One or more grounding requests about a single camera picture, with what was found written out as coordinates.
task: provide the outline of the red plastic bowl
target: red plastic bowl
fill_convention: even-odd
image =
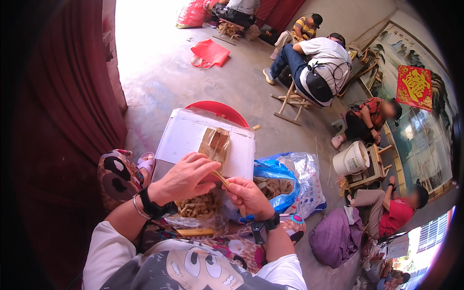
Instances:
[[[245,121],[245,119],[240,115],[236,110],[227,106],[226,104],[215,102],[215,101],[200,101],[186,106],[188,109],[190,107],[195,107],[198,109],[206,110],[213,112],[216,116],[224,115],[224,119],[234,122],[242,127],[249,128],[250,126]]]

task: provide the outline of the silver bangle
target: silver bangle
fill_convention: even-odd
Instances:
[[[139,213],[139,215],[140,215],[141,217],[144,217],[144,218],[146,218],[146,219],[151,219],[151,217],[149,217],[149,216],[143,214],[143,213],[140,211],[140,209],[139,209],[139,207],[137,206],[137,204],[135,203],[135,198],[136,198],[138,195],[139,195],[139,194],[137,193],[137,194],[134,195],[134,197],[132,198],[132,201],[133,201],[133,203],[134,203],[134,207],[135,207],[136,211]]]

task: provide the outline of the person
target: person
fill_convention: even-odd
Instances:
[[[219,0],[211,10],[211,28],[216,28],[219,18],[243,26],[247,30],[256,21],[259,0]]]
[[[332,138],[332,145],[338,149],[346,140],[361,138],[366,143],[380,144],[380,130],[386,119],[395,120],[398,127],[403,109],[396,99],[382,100],[372,97],[361,106],[351,106],[346,114],[347,128],[341,135]]]
[[[304,62],[302,54],[311,55],[308,64]],[[346,83],[351,57],[345,50],[345,38],[338,33],[294,45],[286,44],[271,67],[263,70],[266,81],[274,85],[287,65],[296,89],[308,99],[326,107]]]
[[[213,182],[201,181],[220,163],[191,152],[163,178],[150,183],[146,179],[153,163],[144,164],[152,159],[150,155],[139,160],[140,168],[132,163],[132,153],[127,150],[115,149],[100,159],[98,178],[103,200],[113,201],[104,204],[120,204],[93,231],[82,289],[307,289],[293,246],[295,238],[289,236],[297,233],[301,238],[304,233],[304,221],[299,216],[281,215],[280,223],[276,222],[273,207],[256,184],[232,177],[226,191],[231,202],[237,208],[245,206],[256,221],[274,225],[267,231],[267,243],[262,247],[250,241],[250,224],[219,238],[195,241],[174,235],[170,231],[175,230],[168,228],[161,216],[171,212],[172,201],[202,195],[216,187]],[[134,191],[138,193],[125,201],[124,195]],[[153,226],[152,222],[161,227],[157,233],[164,238],[149,235],[150,242],[158,241],[146,251],[137,252],[133,242],[143,233],[144,225]],[[289,223],[298,227],[286,228]],[[250,251],[250,244],[255,252]],[[253,273],[256,263],[261,265]]]
[[[367,289],[376,290],[395,290],[399,285],[407,283],[411,278],[409,273],[394,270],[390,264],[386,264],[381,274],[376,274],[371,269],[371,264],[368,257],[364,257],[362,267],[366,271],[366,276],[371,281]]]
[[[358,189],[352,198],[345,191],[347,205],[370,207],[368,234],[374,240],[389,237],[404,226],[417,209],[425,207],[429,193],[421,185],[410,189],[409,195],[401,198],[396,193],[396,178],[391,176],[387,191],[379,189]]]
[[[271,59],[275,60],[280,50],[287,43],[296,44],[304,40],[310,40],[316,37],[316,31],[322,23],[322,16],[313,14],[311,17],[300,17],[294,24],[291,31],[284,31],[280,34],[276,47],[271,54]]]

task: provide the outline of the khaki pants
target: khaki pants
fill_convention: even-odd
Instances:
[[[385,191],[374,189],[358,189],[356,191],[356,198],[354,199],[354,206],[369,206],[371,213],[369,215],[369,226],[367,228],[369,236],[374,240],[380,239],[379,224],[382,218],[384,207],[383,198]]]
[[[284,45],[286,45],[287,43],[291,43],[291,44],[298,43],[298,41],[293,38],[290,31],[288,31],[288,30],[284,31],[284,32],[282,32],[280,34],[279,38],[277,39],[276,43],[274,44],[274,46],[276,47],[274,49],[274,53],[277,55],[280,52],[280,50],[282,49],[282,47]]]

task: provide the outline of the cap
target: cap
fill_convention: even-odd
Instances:
[[[311,17],[314,20],[314,25],[316,25],[316,27],[319,28],[319,25],[321,25],[322,23],[322,16],[315,13]]]
[[[345,42],[345,38],[344,38],[342,35],[340,35],[340,34],[334,32],[334,33],[331,33],[331,34],[329,35],[329,37],[333,37],[333,38],[338,39],[339,41],[342,42],[343,47],[345,47],[346,42]]]

